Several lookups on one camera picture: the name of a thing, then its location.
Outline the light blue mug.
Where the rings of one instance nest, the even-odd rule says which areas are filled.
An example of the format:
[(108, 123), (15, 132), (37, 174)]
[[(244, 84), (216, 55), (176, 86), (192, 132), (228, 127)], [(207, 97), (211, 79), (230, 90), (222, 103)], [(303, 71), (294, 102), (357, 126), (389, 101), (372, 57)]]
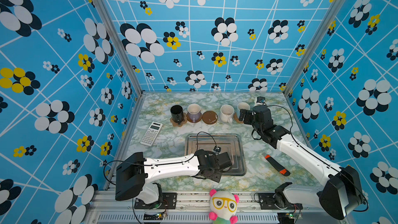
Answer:
[(237, 105), (237, 111), (236, 111), (236, 114), (237, 114), (237, 118), (239, 118), (240, 117), (240, 112), (241, 112), (241, 110), (250, 110), (250, 105), (248, 104), (248, 103), (246, 103), (246, 102), (240, 102), (240, 103), (238, 103), (238, 105)]

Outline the white mug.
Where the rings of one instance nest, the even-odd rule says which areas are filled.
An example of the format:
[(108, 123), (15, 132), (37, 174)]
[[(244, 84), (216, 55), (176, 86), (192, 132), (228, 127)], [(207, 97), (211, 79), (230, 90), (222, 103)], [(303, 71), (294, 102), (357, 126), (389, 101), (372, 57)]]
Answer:
[(219, 119), (223, 123), (232, 123), (233, 115), (235, 113), (234, 107), (231, 105), (223, 105), (220, 108), (220, 117)]

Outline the scratched round wooden coaster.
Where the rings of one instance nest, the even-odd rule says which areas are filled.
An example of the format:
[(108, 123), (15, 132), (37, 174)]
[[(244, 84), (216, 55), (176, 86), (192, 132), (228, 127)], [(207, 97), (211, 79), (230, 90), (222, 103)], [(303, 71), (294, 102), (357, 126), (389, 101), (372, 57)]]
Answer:
[(214, 111), (206, 111), (202, 115), (202, 120), (205, 124), (215, 124), (218, 121), (218, 115)]

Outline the purple mug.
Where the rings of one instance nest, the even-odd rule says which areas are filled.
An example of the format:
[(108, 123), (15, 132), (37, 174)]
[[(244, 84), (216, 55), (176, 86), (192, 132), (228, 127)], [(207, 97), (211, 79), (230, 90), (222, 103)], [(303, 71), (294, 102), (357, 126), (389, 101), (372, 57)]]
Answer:
[(191, 123), (197, 123), (202, 119), (201, 107), (199, 104), (190, 104), (187, 109), (187, 120)]

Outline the paw shaped wooden coaster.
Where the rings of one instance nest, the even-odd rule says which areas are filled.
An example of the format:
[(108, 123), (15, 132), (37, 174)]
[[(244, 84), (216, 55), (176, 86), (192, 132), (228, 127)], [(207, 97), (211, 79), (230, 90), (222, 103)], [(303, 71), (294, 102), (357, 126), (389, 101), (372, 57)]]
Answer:
[(170, 118), (170, 122), (171, 122), (171, 124), (172, 124), (173, 127), (182, 127), (182, 126), (185, 125), (188, 121), (187, 121), (187, 119), (185, 118), (182, 122), (175, 122), (175, 121), (173, 120), (173, 118)]

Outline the black mug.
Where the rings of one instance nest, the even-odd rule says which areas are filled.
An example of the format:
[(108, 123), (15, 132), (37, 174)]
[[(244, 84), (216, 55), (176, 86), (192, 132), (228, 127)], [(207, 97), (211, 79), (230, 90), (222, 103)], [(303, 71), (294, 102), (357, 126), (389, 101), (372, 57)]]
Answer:
[(183, 107), (180, 105), (172, 106), (171, 115), (175, 122), (182, 122), (184, 120)]

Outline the woven rattan coaster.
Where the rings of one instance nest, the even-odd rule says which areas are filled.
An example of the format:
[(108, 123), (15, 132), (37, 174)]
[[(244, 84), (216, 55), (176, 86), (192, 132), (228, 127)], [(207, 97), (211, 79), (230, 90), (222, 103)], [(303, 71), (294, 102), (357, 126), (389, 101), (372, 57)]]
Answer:
[(242, 123), (241, 121), (239, 121), (239, 119), (238, 119), (236, 113), (233, 115), (233, 119), (234, 119), (234, 121), (236, 121), (237, 123)]

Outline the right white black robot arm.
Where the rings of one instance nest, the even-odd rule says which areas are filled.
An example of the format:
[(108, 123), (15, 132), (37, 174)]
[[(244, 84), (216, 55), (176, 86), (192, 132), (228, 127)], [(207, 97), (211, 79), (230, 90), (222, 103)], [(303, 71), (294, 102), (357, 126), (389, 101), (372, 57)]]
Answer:
[(361, 204), (368, 205), (358, 172), (351, 166), (343, 168), (328, 161), (296, 140), (291, 131), (275, 125), (268, 105), (240, 110), (238, 119), (251, 125), (259, 139), (295, 160), (322, 186), (317, 189), (284, 183), (275, 189), (274, 203), (278, 208), (287, 208), (291, 204), (311, 205), (322, 208), (337, 220), (343, 220), (351, 212), (356, 212)]

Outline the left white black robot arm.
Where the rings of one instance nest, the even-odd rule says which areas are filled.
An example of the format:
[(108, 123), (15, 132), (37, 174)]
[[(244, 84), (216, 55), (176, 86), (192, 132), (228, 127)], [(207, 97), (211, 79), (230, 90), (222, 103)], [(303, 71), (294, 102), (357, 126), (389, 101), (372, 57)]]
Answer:
[(218, 183), (231, 166), (227, 152), (217, 155), (199, 149), (186, 156), (168, 159), (145, 158), (142, 152), (136, 152), (117, 166), (115, 200), (137, 198), (147, 205), (160, 203), (163, 201), (162, 188), (156, 181), (189, 176)]

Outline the metal serving tray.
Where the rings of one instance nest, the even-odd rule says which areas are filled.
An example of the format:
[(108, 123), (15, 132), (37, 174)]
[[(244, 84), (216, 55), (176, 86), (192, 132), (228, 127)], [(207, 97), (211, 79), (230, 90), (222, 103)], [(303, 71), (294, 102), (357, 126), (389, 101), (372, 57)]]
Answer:
[(227, 152), (232, 169), (226, 173), (229, 176), (244, 176), (247, 172), (243, 144), (238, 134), (188, 134), (185, 143), (185, 154), (194, 153), (198, 149), (214, 151), (215, 145), (221, 148), (221, 153)]

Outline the panda plush toy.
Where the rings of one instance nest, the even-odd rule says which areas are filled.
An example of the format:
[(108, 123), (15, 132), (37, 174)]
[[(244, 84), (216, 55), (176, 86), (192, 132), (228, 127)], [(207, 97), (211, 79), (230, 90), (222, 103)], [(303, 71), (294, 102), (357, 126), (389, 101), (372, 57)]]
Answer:
[(228, 191), (210, 191), (210, 213), (209, 218), (213, 224), (236, 224), (237, 204), (239, 196)]

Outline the black orange utility knife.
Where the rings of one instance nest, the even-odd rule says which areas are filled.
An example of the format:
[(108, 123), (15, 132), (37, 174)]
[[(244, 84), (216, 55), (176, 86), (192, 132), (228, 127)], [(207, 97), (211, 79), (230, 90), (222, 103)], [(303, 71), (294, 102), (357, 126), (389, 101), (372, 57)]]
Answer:
[(271, 157), (270, 155), (265, 155), (264, 158), (281, 175), (283, 175), (285, 177), (290, 176), (290, 172), (284, 166), (282, 166), (279, 162), (277, 162), (273, 157)]

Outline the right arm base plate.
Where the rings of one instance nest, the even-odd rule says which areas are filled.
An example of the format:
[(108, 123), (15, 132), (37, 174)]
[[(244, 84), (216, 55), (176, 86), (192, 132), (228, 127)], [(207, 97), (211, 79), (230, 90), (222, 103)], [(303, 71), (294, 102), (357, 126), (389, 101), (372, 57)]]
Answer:
[(284, 206), (278, 206), (273, 193), (255, 193), (254, 200), (260, 205), (261, 210), (298, 211), (303, 209), (302, 204), (288, 203)]

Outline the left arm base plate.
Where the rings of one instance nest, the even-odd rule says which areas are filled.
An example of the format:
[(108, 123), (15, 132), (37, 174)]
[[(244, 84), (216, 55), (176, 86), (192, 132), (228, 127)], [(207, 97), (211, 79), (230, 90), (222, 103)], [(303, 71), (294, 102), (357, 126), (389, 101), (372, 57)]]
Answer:
[(162, 194), (159, 201), (151, 204), (145, 204), (144, 201), (136, 199), (134, 203), (135, 209), (176, 209), (177, 193), (166, 192)]

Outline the aluminium front rail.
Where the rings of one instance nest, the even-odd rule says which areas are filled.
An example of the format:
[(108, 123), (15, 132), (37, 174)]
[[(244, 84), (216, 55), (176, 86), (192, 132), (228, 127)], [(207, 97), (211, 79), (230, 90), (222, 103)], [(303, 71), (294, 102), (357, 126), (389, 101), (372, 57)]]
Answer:
[(352, 224), (337, 220), (320, 208), (291, 204), (278, 208), (273, 193), (166, 192), (158, 209), (141, 200), (112, 202), (95, 198), (87, 224)]

